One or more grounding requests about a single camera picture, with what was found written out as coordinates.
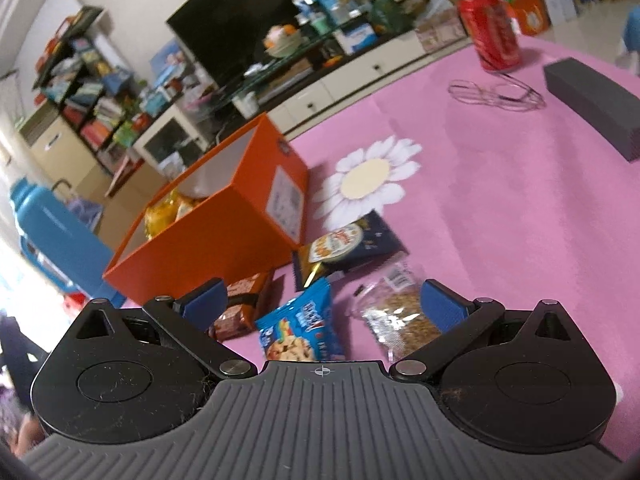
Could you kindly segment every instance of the red soda can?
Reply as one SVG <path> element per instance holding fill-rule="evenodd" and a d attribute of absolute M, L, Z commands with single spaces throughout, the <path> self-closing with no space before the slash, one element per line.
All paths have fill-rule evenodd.
<path fill-rule="evenodd" d="M 458 0 L 460 17 L 488 72 L 506 72 L 520 64 L 520 47 L 503 0 Z"/>

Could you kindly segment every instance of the cookie image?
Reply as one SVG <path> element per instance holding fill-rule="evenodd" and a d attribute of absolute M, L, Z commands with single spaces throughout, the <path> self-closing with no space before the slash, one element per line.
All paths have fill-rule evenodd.
<path fill-rule="evenodd" d="M 315 361 L 316 356 L 308 340 L 288 335 L 267 349 L 267 359 L 271 361 Z"/>

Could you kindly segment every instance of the television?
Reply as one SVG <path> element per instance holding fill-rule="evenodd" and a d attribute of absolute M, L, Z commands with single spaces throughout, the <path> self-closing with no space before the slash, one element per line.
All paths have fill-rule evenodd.
<path fill-rule="evenodd" d="M 220 87 L 264 56 L 273 25 L 297 25 L 291 0 L 189 0 L 167 24 Z"/>

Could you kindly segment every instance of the blue snack bag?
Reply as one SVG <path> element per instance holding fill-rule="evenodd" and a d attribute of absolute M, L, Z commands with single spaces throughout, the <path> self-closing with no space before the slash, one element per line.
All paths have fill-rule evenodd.
<path fill-rule="evenodd" d="M 255 322 L 270 361 L 344 359 L 332 325 L 331 285 L 317 280 L 300 296 Z"/>

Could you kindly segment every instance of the blue water bottle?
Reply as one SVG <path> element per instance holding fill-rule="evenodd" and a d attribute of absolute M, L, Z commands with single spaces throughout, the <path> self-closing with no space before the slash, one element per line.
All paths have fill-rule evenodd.
<path fill-rule="evenodd" d="M 103 244 L 50 189 L 30 184 L 26 178 L 11 187 L 10 200 L 21 230 L 20 247 L 25 257 L 60 288 L 68 289 L 59 276 L 43 266 L 29 243 L 90 298 L 107 298 L 121 307 L 126 298 L 104 281 L 102 274 L 113 257 Z"/>

